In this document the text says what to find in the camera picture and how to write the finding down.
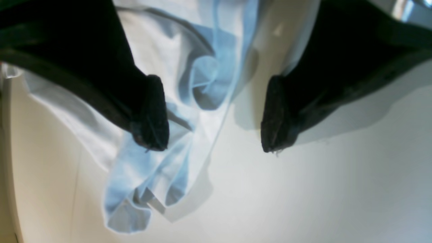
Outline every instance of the fabric fold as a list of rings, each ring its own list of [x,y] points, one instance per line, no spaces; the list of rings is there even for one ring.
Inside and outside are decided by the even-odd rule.
[[[145,230],[148,202],[177,204],[194,185],[222,126],[257,21],[258,0],[114,0],[135,65],[164,85],[168,149],[147,151],[69,91],[30,72],[30,95],[49,108],[109,172],[107,228]]]

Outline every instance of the floor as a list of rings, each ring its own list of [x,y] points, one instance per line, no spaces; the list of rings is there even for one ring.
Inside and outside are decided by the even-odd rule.
[[[269,13],[304,8],[301,1],[281,4]],[[22,80],[13,80],[13,181],[23,242],[432,242],[432,61],[337,110],[294,147],[264,153],[258,128],[267,80],[280,71],[297,26],[263,18],[195,187],[173,208],[155,203],[160,212],[135,235],[104,228],[107,174],[28,97]]]

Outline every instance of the white cloth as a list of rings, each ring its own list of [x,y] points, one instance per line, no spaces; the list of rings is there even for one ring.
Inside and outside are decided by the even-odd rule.
[[[191,189],[222,125],[257,21],[258,0],[114,0],[135,64],[164,84],[170,138],[146,151],[67,90],[25,73],[32,97],[76,135],[109,177],[106,226],[145,230],[156,198],[175,205]]]

